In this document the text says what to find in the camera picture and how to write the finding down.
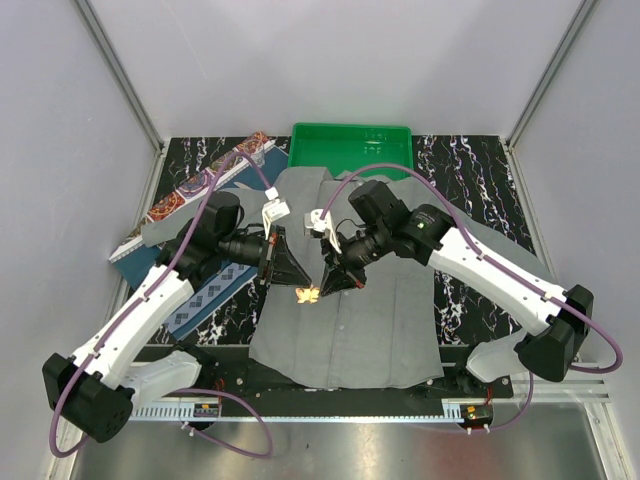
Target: metal floor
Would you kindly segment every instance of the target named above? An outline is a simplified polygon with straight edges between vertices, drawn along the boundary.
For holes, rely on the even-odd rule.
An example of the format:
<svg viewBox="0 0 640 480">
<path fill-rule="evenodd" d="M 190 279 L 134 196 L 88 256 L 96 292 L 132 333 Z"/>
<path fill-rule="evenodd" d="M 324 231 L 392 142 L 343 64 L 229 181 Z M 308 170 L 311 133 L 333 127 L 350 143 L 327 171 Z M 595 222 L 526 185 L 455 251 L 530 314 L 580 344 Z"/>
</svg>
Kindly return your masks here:
<svg viewBox="0 0 640 480">
<path fill-rule="evenodd" d="M 497 405 L 498 418 L 515 406 Z M 168 423 L 129 423 L 112 441 L 79 454 L 73 480 L 595 480 L 606 478 L 587 416 L 578 404 L 534 404 L 521 422 L 490 435 L 447 433 L 452 426 L 272 424 L 276 454 L 252 460 Z M 208 431 L 261 451 L 255 424 Z"/>
</svg>

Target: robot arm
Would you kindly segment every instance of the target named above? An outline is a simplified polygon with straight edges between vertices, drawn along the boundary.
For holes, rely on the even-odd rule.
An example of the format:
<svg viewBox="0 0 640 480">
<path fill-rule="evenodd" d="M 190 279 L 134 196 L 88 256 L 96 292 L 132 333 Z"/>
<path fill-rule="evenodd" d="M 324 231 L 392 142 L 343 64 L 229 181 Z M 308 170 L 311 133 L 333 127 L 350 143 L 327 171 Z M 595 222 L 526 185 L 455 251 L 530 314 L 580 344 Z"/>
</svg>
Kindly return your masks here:
<svg viewBox="0 0 640 480">
<path fill-rule="evenodd" d="M 171 312 L 218 272 L 224 261 L 256 267 L 263 284 L 311 285 L 287 246 L 284 228 L 273 224 L 288 213 L 286 204 L 276 197 L 272 193 L 263 208 L 265 233 L 249 233 L 238 229 L 238 218 L 242 218 L 238 198 L 215 192 L 174 269 L 168 271 L 190 224 L 167 243 L 140 288 L 98 334 L 69 358 L 53 354 L 45 362 L 43 375 L 51 408 L 55 409 L 71 377 L 91 356 L 62 416 L 98 442 L 116 435 L 134 408 L 181 388 L 213 387 L 216 360 L 196 347 L 178 346 L 164 359 L 142 367 L 131 364 Z M 160 277 L 162 283 L 148 294 Z M 125 312 L 128 315 L 114 330 Z"/>
<path fill-rule="evenodd" d="M 483 252 L 482 256 L 476 255 L 446 213 L 432 205 L 409 211 L 382 182 L 366 182 L 354 190 L 349 202 L 365 224 L 364 230 L 352 238 L 324 233 L 332 224 L 330 217 L 325 224 L 318 222 L 318 210 L 307 219 L 307 230 L 322 237 L 326 268 L 321 295 L 363 288 L 365 267 L 388 253 L 414 259 L 473 287 L 509 312 L 526 332 L 476 346 L 468 358 L 467 371 L 483 382 L 525 370 L 550 381 L 564 379 L 588 327 L 549 298 L 566 301 L 590 315 L 593 296 L 588 290 L 578 285 L 566 292 L 561 286 L 519 268 L 471 236 Z M 546 294 L 536 296 L 484 260 L 485 254 Z"/>
</svg>

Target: green plastic bin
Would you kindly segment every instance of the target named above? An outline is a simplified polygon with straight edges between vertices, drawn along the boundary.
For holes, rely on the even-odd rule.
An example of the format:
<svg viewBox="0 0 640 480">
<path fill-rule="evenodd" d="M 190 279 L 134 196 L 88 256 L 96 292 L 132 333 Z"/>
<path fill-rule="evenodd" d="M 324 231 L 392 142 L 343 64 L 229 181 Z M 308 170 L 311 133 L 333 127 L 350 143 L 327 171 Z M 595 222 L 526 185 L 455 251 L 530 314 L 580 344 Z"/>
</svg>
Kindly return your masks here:
<svg viewBox="0 0 640 480">
<path fill-rule="evenodd" d="M 289 151 L 290 167 L 327 167 L 333 176 L 373 163 L 397 163 L 413 168 L 411 130 L 407 127 L 297 123 Z M 407 176 L 399 170 L 365 173 L 392 180 Z"/>
</svg>

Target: gray wall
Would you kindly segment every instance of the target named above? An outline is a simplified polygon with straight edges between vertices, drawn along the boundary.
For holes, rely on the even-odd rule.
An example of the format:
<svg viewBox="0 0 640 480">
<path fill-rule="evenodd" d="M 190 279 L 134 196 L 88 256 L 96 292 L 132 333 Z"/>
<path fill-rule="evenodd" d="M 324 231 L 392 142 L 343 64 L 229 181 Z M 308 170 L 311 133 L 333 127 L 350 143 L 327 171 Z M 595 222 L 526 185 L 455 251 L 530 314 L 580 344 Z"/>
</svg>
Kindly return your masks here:
<svg viewBox="0 0 640 480">
<path fill-rule="evenodd" d="M 566 285 L 595 294 L 594 319 L 625 352 L 607 378 L 627 447 L 640 454 L 640 3 L 601 2 L 516 146 L 542 235 Z M 587 353 L 603 364 L 607 345 Z"/>
<path fill-rule="evenodd" d="M 104 321 L 153 153 L 69 0 L 0 14 L 0 478 L 36 478 L 40 369 Z"/>
<path fill-rule="evenodd" d="M 580 0 L 92 0 L 161 135 L 507 135 Z"/>
</svg>

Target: black and white marbled surface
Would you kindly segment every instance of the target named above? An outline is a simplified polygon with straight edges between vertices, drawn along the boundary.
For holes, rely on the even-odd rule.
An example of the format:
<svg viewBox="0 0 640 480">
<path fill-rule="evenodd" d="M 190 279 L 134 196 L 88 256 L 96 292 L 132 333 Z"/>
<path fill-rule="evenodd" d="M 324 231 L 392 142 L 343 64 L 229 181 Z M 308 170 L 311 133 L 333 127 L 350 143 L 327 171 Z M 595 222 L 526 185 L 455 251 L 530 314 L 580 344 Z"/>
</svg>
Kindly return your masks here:
<svg viewBox="0 0 640 480">
<path fill-rule="evenodd" d="M 155 199 L 171 193 L 241 143 L 242 137 L 171 140 Z M 290 137 L 274 137 L 288 153 Z M 511 170 L 502 144 L 494 136 L 413 137 L 414 168 L 454 205 L 533 252 Z M 436 272 L 434 308 L 442 344 L 471 344 L 508 335 L 519 327 L 495 304 L 449 275 Z M 258 322 L 266 290 L 250 283 L 205 320 L 188 337 L 198 344 L 248 344 Z M 173 341 L 159 330 L 152 343 Z"/>
</svg>

